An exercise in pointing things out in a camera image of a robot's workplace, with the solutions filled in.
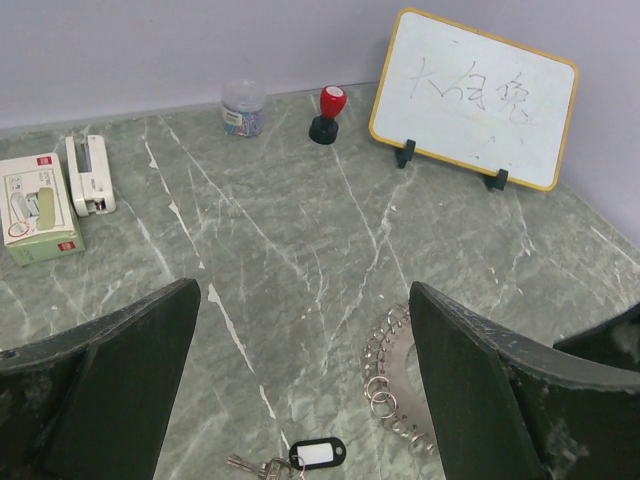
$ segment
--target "lavender wall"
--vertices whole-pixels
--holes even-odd
[[[0,3],[0,134],[217,100],[375,81],[401,0]],[[640,246],[637,0],[422,0],[413,6],[574,60],[563,179]]]
[[[418,6],[488,28],[503,2]],[[249,73],[270,93],[371,82],[380,77],[394,18],[405,6],[402,0],[3,1],[0,131],[211,102],[226,78]]]

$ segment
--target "stapler box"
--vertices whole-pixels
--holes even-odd
[[[19,265],[84,251],[55,153],[0,161],[0,219]]]

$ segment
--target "self-inking stamp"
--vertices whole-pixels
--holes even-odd
[[[331,145],[338,136],[335,118],[347,104],[347,94],[339,87],[325,87],[320,94],[320,111],[311,122],[309,137],[320,145]]]

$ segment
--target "paper clip container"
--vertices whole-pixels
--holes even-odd
[[[222,120],[227,133],[255,137],[264,127],[267,92],[253,80],[230,80],[222,89]]]

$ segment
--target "stapler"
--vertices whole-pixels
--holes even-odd
[[[24,221],[27,218],[34,216],[33,211],[31,208],[29,208],[29,204],[27,204],[24,195],[20,192],[15,192],[13,195],[11,195],[11,208],[13,209],[13,214],[16,216],[18,221]]]
[[[38,202],[37,193],[27,193],[27,195],[24,197],[24,201],[27,204],[27,208],[29,209],[32,217],[37,217],[40,215],[40,204]]]
[[[82,142],[85,160],[83,166],[78,165],[73,137],[65,137],[64,141],[69,163],[71,199],[78,216],[87,217],[90,213],[115,211],[116,200],[104,138],[101,135],[87,135]]]

